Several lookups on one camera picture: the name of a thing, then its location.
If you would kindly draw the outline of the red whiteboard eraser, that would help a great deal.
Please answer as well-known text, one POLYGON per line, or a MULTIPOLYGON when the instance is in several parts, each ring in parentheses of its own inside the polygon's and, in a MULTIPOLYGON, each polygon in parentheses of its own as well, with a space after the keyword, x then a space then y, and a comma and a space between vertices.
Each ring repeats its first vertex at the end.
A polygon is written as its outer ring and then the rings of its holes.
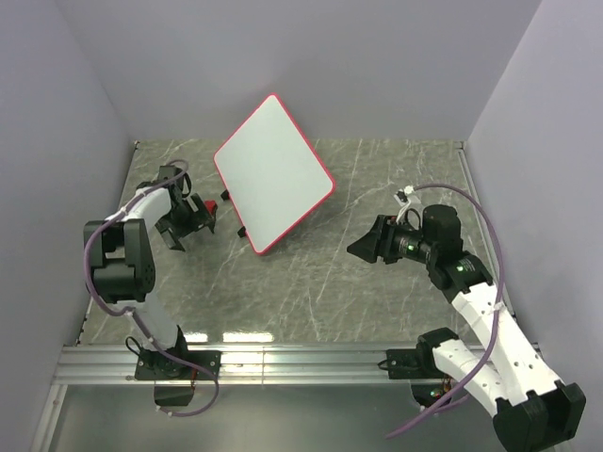
POLYGON ((215 216, 218 210, 217 203, 215 201, 205 201, 204 205, 211 216, 215 216))

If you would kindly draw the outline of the red framed whiteboard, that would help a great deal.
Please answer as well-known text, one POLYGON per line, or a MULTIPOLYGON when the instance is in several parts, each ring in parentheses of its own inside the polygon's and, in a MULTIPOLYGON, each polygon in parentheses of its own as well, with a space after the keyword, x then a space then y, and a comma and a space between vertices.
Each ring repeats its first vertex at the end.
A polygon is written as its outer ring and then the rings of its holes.
POLYGON ((271 93, 213 161, 253 251, 267 253, 335 191, 333 175, 271 93))

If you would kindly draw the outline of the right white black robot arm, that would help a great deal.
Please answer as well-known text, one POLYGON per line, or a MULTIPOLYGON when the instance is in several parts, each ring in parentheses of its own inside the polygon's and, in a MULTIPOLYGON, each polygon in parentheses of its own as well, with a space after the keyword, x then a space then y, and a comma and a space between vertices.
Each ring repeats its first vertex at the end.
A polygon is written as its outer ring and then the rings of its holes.
POLYGON ((498 288, 483 262, 464 249, 457 211, 447 205, 424 208, 414 227, 407 218, 379 215, 370 230, 347 247, 370 263, 408 259, 423 265, 431 283, 462 316, 484 347, 477 357, 453 331, 421 335, 416 366, 429 377, 456 380, 490 414, 508 451, 543 451, 573 439, 586 396, 565 383, 535 350, 498 300, 498 288))

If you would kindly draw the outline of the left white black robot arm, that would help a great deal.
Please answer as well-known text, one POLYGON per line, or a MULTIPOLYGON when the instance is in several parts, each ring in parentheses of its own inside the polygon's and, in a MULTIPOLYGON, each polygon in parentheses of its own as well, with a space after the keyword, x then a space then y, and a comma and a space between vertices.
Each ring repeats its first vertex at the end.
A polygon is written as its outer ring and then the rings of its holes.
POLYGON ((137 327, 144 339, 136 351, 139 361, 161 379, 179 379, 198 366, 181 327, 158 299, 149 232, 157 230, 170 250, 181 251, 182 238, 213 231, 217 221, 217 204, 192 192, 187 168, 182 159, 161 166, 116 213, 84 227, 90 296, 107 315, 125 316, 137 327))

